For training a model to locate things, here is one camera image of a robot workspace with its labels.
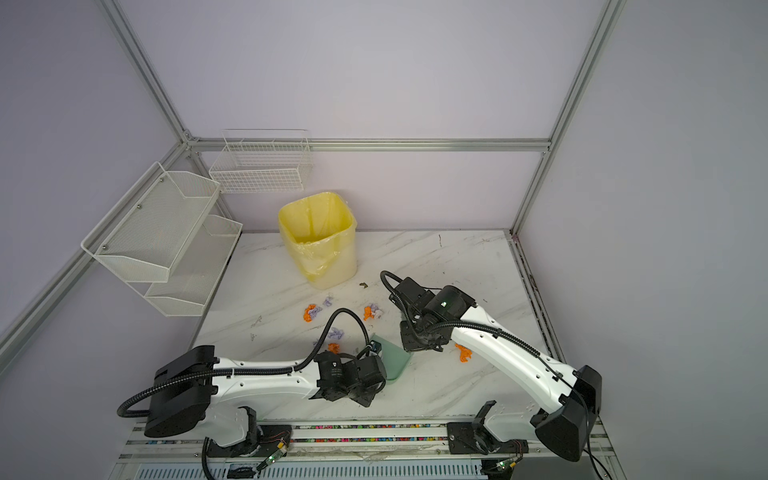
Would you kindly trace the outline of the green plastic dustpan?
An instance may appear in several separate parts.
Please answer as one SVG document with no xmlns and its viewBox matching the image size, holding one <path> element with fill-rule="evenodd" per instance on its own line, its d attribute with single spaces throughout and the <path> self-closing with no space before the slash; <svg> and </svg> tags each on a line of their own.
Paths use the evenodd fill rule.
<svg viewBox="0 0 768 480">
<path fill-rule="evenodd" d="M 371 341 L 381 346 L 379 356 L 386 371 L 387 382 L 397 381 L 408 367 L 412 353 L 376 334 L 371 337 Z"/>
</svg>

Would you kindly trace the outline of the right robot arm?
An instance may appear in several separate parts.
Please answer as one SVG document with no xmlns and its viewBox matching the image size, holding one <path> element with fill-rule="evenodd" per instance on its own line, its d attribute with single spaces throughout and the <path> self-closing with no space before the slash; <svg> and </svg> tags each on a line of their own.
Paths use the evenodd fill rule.
<svg viewBox="0 0 768 480">
<path fill-rule="evenodd" d="M 536 438 L 558 457 L 577 462 L 602 406 L 602 376 L 589 365 L 572 367 L 514 335 L 453 285 L 438 292 L 390 271 L 380 272 L 390 301 L 401 312 L 406 351 L 441 352 L 450 342 L 479 354 L 539 405 L 531 419 Z"/>
</svg>

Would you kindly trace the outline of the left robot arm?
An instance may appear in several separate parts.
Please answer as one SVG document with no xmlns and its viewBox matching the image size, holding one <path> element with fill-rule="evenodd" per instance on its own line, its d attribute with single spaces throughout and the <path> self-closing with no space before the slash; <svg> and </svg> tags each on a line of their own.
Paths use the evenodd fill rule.
<svg viewBox="0 0 768 480">
<path fill-rule="evenodd" d="M 212 478 L 210 457 L 260 456 L 263 471 L 287 453 L 292 427 L 269 434 L 258 424 L 260 401 L 349 399 L 369 407 L 387 384 L 383 344 L 363 336 L 357 354 L 325 350 L 316 342 L 302 360 L 280 365 L 219 357 L 197 346 L 158 369 L 151 387 L 117 408 L 121 418 L 145 419 L 148 438 L 202 436 L 201 468 Z"/>
</svg>

